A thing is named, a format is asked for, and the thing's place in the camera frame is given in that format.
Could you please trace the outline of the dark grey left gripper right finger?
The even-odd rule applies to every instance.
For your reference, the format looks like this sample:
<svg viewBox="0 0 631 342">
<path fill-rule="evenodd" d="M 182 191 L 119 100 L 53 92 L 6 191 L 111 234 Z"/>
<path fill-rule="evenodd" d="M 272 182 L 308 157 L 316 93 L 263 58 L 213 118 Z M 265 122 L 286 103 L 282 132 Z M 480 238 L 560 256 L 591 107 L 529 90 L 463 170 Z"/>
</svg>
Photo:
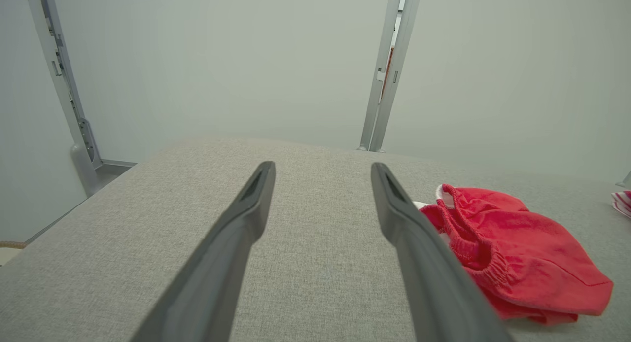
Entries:
<svg viewBox="0 0 631 342">
<path fill-rule="evenodd" d="M 370 167 L 383 236 L 396 248 L 418 342 L 511 342 L 480 288 L 384 163 Z"/>
</svg>

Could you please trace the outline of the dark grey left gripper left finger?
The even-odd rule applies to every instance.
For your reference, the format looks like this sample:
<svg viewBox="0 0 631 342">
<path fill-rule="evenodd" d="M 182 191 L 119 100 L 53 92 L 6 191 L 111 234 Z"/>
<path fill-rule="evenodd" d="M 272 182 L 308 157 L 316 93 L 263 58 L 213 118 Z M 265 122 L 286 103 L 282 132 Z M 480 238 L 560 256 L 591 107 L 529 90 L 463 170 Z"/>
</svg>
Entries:
<svg viewBox="0 0 631 342">
<path fill-rule="evenodd" d="M 264 234 L 276 179 L 260 163 L 162 293 L 134 342 L 227 342 L 252 246 Z"/>
</svg>

